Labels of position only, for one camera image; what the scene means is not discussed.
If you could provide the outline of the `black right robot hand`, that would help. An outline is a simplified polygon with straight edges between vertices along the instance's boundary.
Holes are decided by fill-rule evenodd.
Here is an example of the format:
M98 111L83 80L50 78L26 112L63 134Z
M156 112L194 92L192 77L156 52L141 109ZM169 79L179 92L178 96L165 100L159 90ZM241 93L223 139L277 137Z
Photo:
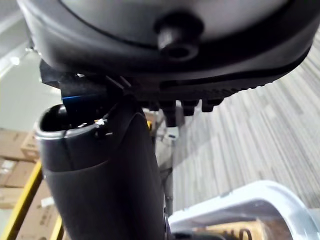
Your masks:
M230 240L168 221L143 108L168 127L195 107L287 75L320 25L317 0L20 0L41 81L61 104L35 125L42 172L73 240Z

